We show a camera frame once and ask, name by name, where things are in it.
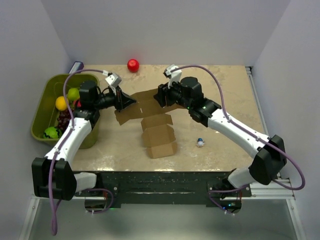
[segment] table surface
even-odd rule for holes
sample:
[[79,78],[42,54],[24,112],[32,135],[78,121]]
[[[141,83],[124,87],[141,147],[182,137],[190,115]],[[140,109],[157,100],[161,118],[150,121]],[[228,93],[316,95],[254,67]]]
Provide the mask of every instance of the table surface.
[[[131,73],[126,65],[86,65],[86,69],[108,70],[122,78],[121,89],[131,95],[136,92],[155,89],[168,80],[163,71],[168,65],[141,65],[139,72]],[[229,114],[258,132],[263,126],[257,109],[251,84],[244,66],[207,65],[221,84],[225,106]],[[100,80],[100,87],[107,87],[105,77],[94,73]],[[221,103],[214,80],[202,69],[182,70],[182,78],[193,76],[202,85],[204,96]],[[219,132],[204,127],[191,119],[185,109],[169,112],[178,143],[175,155],[151,159],[142,142],[141,119],[134,119],[119,125],[114,108],[102,111],[98,140],[89,149],[80,149],[72,163],[74,171],[230,171],[248,166],[252,159],[237,144]],[[205,141],[204,147],[197,147],[197,139]]]

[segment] cardboard box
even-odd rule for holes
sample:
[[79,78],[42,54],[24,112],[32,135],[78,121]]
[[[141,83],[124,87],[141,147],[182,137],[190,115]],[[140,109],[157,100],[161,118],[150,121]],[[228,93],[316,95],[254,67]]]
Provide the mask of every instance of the cardboard box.
[[147,147],[146,152],[152,159],[174,155],[178,145],[172,125],[172,118],[165,114],[183,107],[174,104],[168,107],[161,107],[154,99],[158,89],[136,92],[131,95],[137,103],[132,104],[121,112],[115,111],[115,118],[120,125],[131,119],[142,119],[143,144]]
[[182,109],[183,107],[174,104],[168,107],[161,107],[154,99],[158,89],[151,89],[148,91],[140,91],[131,95],[137,102],[122,110],[115,111],[115,118],[120,125],[126,123],[131,119],[143,119],[154,115],[165,114],[175,109]]
[[150,158],[167,157],[177,152],[174,129],[169,126],[172,124],[168,114],[149,116],[141,121],[143,144]]

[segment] brown cardboard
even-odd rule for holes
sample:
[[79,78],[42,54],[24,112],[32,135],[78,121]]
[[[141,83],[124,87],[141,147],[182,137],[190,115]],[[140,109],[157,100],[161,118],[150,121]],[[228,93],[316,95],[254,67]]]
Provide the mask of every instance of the brown cardboard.
[[154,95],[157,94],[157,92],[158,89],[151,89],[148,91],[141,91],[132,94],[131,97],[137,102],[123,109],[121,112],[114,112],[115,118],[118,123],[122,125],[131,119],[147,118],[150,116],[164,114],[172,110],[182,108],[177,104],[162,108],[154,99]]
[[149,116],[141,121],[142,140],[150,158],[162,158],[177,152],[174,129],[169,124],[173,122],[168,114]]

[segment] green plastic basket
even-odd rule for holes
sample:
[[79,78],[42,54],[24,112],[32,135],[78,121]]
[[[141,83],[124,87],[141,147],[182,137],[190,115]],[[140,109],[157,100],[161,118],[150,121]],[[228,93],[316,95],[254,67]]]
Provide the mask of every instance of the green plastic basket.
[[[59,111],[56,108],[56,99],[63,96],[63,87],[68,76],[69,74],[59,74],[47,82],[31,127],[31,135],[36,140],[49,144],[50,146],[56,145],[58,139],[43,138],[43,134],[46,128],[58,125],[57,118]],[[87,80],[94,81],[99,86],[99,80],[96,76],[92,74],[76,74],[69,79],[66,92],[68,92],[70,88],[80,88],[80,85]],[[96,123],[94,129],[83,140],[80,149],[91,148],[96,143],[99,123],[100,121]]]

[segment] gray wall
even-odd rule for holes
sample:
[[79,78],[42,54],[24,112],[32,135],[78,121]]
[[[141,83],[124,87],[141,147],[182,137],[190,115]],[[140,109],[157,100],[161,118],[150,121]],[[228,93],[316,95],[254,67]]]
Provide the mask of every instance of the gray wall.
[[[319,239],[320,1],[291,0],[253,67],[270,134],[281,135],[301,166],[306,187],[295,193],[308,239]],[[299,175],[290,169],[294,185]]]
[[290,0],[42,0],[74,60],[252,66]]
[[46,81],[70,59],[40,0],[0,2],[0,239],[16,240],[33,192],[31,162],[46,146],[30,134]]

